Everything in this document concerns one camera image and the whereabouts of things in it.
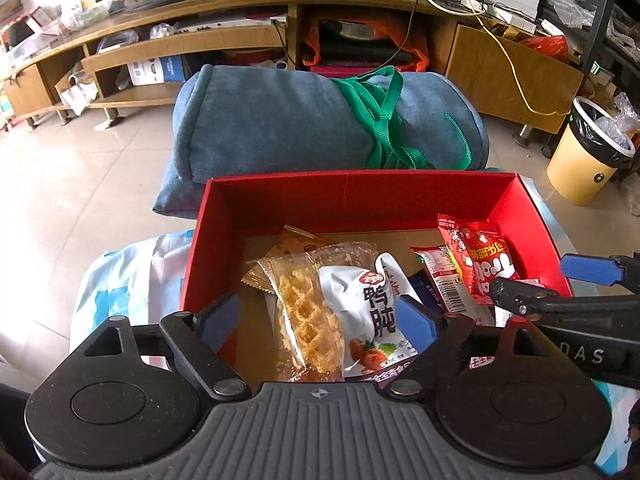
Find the red white striped snack pack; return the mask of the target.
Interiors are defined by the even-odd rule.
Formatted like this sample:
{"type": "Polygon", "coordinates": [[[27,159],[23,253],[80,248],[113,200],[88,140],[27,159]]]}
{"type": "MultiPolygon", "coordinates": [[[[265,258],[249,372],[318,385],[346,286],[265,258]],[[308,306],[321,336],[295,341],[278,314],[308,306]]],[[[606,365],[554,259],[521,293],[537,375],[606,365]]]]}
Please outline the red white striped snack pack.
{"type": "Polygon", "coordinates": [[[445,246],[413,247],[411,250],[424,266],[448,312],[466,315],[480,326],[495,325],[491,310],[469,293],[445,246]]]}

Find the purple snack packet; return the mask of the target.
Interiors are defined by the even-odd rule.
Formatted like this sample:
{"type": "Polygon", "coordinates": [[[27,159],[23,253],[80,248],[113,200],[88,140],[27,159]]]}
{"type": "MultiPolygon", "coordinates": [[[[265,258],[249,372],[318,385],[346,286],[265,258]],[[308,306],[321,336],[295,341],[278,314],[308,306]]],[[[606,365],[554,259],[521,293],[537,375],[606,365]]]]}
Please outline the purple snack packet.
{"type": "Polygon", "coordinates": [[[439,292],[434,289],[433,284],[424,269],[409,276],[408,281],[418,295],[421,304],[423,304],[422,310],[424,312],[434,315],[443,315],[445,313],[442,298],[440,298],[439,292]]]}

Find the orange bag in cabinet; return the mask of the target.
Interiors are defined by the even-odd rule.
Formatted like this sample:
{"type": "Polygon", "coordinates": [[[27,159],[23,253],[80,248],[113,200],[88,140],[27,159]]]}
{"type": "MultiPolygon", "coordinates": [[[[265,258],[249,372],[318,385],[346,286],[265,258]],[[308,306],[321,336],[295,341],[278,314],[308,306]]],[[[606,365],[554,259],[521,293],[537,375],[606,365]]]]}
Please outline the orange bag in cabinet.
{"type": "Polygon", "coordinates": [[[312,16],[300,34],[300,64],[319,73],[372,70],[383,64],[405,72],[430,67],[426,33],[412,18],[394,14],[312,16]]]}

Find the white Kaprons wafer pack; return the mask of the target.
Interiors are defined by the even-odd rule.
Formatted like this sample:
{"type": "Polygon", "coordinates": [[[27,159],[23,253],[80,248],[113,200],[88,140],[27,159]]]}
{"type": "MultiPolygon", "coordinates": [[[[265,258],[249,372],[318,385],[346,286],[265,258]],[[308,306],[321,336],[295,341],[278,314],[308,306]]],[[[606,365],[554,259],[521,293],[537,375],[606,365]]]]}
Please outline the white Kaprons wafer pack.
{"type": "MultiPolygon", "coordinates": [[[[533,285],[536,287],[541,287],[541,284],[538,278],[535,278],[534,280],[518,280],[518,282],[527,284],[527,285],[533,285]]],[[[508,322],[508,319],[511,316],[513,316],[513,313],[511,313],[506,309],[495,306],[494,315],[495,315],[495,326],[503,328],[504,326],[506,326],[506,322],[508,322]]],[[[489,365],[494,361],[495,361],[495,358],[493,356],[473,356],[470,359],[469,370],[474,370],[474,368],[479,368],[479,367],[489,365]]]]}

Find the rolled blue blanket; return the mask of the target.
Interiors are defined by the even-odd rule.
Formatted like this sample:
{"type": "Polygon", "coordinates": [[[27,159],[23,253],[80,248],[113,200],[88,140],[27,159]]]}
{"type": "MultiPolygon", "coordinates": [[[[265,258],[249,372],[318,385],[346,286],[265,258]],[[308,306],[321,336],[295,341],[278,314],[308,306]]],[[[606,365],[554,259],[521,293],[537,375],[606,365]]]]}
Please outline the rolled blue blanket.
{"type": "Polygon", "coordinates": [[[213,178],[353,169],[481,170],[480,114],[446,77],[392,66],[348,78],[205,65],[180,89],[153,209],[193,219],[213,178]]]}

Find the red cola candy bag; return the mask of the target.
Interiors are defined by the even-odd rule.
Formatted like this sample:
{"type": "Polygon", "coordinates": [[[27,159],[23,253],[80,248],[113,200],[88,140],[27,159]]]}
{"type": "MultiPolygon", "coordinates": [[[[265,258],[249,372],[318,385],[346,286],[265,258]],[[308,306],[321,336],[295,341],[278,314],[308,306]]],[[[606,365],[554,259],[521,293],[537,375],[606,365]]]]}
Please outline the red cola candy bag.
{"type": "Polygon", "coordinates": [[[495,224],[462,222],[440,214],[437,226],[465,288],[479,304],[492,306],[490,285],[495,278],[520,278],[509,245],[495,224]]]}

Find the blue white checkered cloth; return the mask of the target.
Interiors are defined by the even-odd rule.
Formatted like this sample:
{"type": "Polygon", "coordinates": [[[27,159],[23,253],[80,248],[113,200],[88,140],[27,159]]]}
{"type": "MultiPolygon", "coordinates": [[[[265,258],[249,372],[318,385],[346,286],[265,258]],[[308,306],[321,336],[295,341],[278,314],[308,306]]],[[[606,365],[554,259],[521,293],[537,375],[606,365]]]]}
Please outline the blue white checkered cloth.
{"type": "Polygon", "coordinates": [[[599,479],[612,425],[602,382],[537,327],[480,326],[462,371],[424,398],[387,382],[280,382],[212,402],[172,364],[160,331],[181,309],[194,232],[96,260],[72,351],[27,404],[41,479],[599,479]],[[469,370],[473,356],[493,356],[469,370]]]}

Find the red plastic bag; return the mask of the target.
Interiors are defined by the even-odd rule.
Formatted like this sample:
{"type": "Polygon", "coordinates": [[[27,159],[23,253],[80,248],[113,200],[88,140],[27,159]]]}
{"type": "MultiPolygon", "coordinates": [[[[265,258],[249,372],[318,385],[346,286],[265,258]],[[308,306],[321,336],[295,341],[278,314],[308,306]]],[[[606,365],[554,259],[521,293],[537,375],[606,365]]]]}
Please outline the red plastic bag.
{"type": "Polygon", "coordinates": [[[530,37],[523,39],[521,45],[561,62],[565,62],[570,55],[564,35],[530,37]]]}

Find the red cardboard box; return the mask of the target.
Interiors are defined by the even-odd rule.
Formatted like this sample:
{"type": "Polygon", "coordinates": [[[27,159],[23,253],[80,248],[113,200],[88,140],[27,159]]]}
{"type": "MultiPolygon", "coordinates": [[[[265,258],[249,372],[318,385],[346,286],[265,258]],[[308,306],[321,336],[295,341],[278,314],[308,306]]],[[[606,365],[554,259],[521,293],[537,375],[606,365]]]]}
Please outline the red cardboard box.
{"type": "Polygon", "coordinates": [[[265,174],[210,180],[196,222],[180,307],[198,312],[236,292],[241,322],[222,355],[256,387],[273,380],[274,346],[264,298],[241,278],[285,226],[332,243],[368,242],[389,252],[405,274],[419,270],[414,248],[437,246],[439,214],[499,227],[522,278],[563,296],[550,228],[524,180],[493,171],[362,170],[265,174]]]}

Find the yellow trash bin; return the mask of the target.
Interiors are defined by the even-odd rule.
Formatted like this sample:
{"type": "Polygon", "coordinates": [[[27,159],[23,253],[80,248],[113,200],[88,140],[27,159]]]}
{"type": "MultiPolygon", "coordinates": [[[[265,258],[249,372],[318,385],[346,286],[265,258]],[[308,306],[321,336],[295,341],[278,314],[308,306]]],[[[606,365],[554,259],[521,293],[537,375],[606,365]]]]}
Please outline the yellow trash bin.
{"type": "Polygon", "coordinates": [[[564,132],[547,167],[555,192],[576,206],[588,205],[612,175],[636,156],[631,138],[595,102],[576,96],[564,132]]]}

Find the black metal shelf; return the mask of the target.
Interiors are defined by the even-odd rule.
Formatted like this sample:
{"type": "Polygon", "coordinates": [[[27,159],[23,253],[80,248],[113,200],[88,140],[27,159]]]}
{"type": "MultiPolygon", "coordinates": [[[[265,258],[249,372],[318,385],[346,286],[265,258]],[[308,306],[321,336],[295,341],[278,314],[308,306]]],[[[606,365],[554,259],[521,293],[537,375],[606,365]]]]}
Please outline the black metal shelf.
{"type": "Polygon", "coordinates": [[[639,0],[540,0],[538,18],[566,36],[584,72],[639,76],[639,0]]]}

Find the clear bag of yellow crackers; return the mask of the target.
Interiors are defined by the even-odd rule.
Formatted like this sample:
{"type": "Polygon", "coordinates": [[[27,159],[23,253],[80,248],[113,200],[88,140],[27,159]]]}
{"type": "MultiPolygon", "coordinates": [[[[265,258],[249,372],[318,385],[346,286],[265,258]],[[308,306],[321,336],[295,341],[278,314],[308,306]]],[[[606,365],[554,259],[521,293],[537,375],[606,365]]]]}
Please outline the clear bag of yellow crackers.
{"type": "Polygon", "coordinates": [[[346,242],[258,261],[276,296],[272,327],[280,382],[344,379],[343,325],[323,297],[319,271],[328,266],[371,270],[377,256],[371,243],[346,242]]]}

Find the white duck snack pouch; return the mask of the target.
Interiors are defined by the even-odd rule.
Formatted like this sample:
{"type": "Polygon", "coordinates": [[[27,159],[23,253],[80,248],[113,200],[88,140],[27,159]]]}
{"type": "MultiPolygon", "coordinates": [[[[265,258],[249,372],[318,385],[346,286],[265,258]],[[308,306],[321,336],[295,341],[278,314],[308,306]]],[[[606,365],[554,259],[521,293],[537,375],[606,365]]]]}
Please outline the white duck snack pouch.
{"type": "Polygon", "coordinates": [[[322,295],[341,323],[345,353],[343,377],[349,382],[387,382],[418,355],[400,329],[401,296],[418,298],[396,259],[383,252],[374,268],[322,266],[322,295]]]}

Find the wooden TV cabinet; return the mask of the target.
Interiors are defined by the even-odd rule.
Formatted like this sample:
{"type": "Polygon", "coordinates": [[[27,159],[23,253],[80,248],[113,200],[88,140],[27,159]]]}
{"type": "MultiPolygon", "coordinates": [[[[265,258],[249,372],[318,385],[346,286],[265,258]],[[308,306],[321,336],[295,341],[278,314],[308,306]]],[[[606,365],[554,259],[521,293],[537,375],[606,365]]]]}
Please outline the wooden TV cabinet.
{"type": "Polygon", "coordinates": [[[452,15],[426,0],[186,0],[111,16],[73,32],[21,65],[2,70],[1,89],[17,118],[63,114],[69,107],[55,86],[79,64],[98,87],[90,107],[115,118],[121,108],[171,104],[179,89],[175,82],[117,89],[117,72],[128,63],[177,54],[281,49],[288,66],[302,70],[306,67],[300,64],[300,34],[306,21],[320,13],[412,18],[426,33],[428,70],[448,77],[479,112],[548,133],[560,130],[584,80],[570,64],[491,35],[487,18],[452,15]],[[210,18],[224,11],[246,11],[262,22],[177,32],[108,52],[98,50],[99,41],[116,32],[147,32],[154,25],[210,18]]]}

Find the gold foil snack packet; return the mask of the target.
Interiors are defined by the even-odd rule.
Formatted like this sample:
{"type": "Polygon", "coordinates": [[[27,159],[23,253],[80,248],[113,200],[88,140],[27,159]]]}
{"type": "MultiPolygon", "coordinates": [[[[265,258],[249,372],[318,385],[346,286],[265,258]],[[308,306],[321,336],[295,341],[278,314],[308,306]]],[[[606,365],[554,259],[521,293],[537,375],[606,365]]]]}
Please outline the gold foil snack packet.
{"type": "MultiPolygon", "coordinates": [[[[286,224],[273,246],[266,252],[266,257],[281,257],[313,252],[314,250],[332,244],[332,240],[309,233],[295,226],[286,224]]],[[[241,282],[262,292],[273,293],[271,282],[257,260],[250,260],[250,268],[242,277],[241,282]]]]}

